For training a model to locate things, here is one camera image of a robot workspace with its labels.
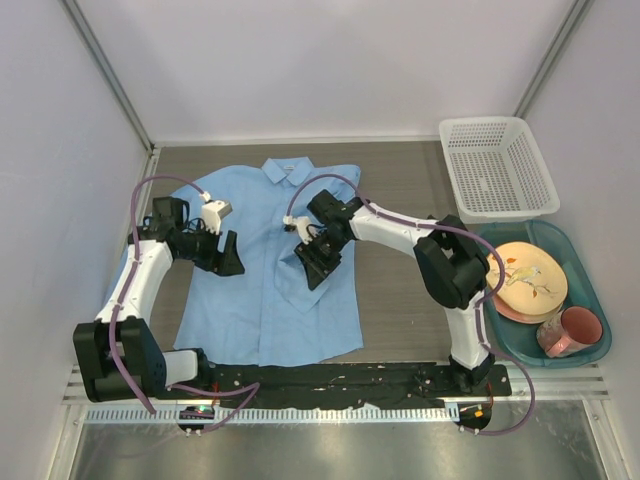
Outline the light blue button shirt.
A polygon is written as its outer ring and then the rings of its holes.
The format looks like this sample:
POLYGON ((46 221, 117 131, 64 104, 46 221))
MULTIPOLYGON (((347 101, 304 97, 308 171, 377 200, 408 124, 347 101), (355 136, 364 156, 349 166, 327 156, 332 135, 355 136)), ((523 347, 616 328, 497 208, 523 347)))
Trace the light blue button shirt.
POLYGON ((245 272, 228 278, 199 268, 193 275, 174 348, 201 348, 221 364, 299 366, 363 346, 355 289, 355 246, 311 290, 284 229, 289 205, 297 216, 322 190, 347 201, 361 171, 352 164, 315 167, 307 157, 269 159, 261 167, 227 166, 197 179, 233 211, 225 228, 238 235, 245 272))

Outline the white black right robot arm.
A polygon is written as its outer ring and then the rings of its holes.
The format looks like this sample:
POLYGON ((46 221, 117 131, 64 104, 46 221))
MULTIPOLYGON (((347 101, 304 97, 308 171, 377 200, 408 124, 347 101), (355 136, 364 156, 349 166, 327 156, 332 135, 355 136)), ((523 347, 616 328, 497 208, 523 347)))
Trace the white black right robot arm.
POLYGON ((313 197, 308 210, 310 216, 295 217, 288 210, 283 218, 284 228, 301 239, 294 253, 308 288, 316 289, 337 269, 351 242, 372 242, 408 255, 428 294, 444 308, 453 388, 465 395, 483 388, 495 357, 483 345, 483 315, 474 307, 484 294, 489 264, 461 220, 404 216, 359 197, 340 201, 327 190, 313 197))

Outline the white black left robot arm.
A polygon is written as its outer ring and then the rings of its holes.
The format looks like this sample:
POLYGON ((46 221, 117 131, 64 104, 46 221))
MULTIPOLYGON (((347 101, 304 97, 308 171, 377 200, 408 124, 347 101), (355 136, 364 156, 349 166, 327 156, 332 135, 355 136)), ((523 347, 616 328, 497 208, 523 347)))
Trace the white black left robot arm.
POLYGON ((221 228, 231 211, 230 202, 206 198, 199 216, 191 219, 187 201, 171 196, 153 200, 151 215, 128 240, 125 266, 111 297, 94 321, 77 325, 73 333, 90 401, 163 398, 175 384, 193 399, 211 391, 213 373, 204 351, 162 351, 149 323, 161 283, 175 261, 190 261, 221 277, 244 273, 236 232, 221 228))

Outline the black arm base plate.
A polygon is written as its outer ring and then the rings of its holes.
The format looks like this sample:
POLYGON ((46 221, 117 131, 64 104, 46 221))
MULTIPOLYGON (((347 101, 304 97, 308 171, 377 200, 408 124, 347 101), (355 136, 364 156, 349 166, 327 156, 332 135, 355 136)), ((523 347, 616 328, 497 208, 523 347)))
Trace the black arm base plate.
POLYGON ((227 392, 259 383, 248 406, 256 409, 343 410, 436 407, 445 397, 508 397, 506 367, 494 365, 473 385, 450 365, 435 362, 337 363, 301 367, 221 365, 187 384, 227 392))

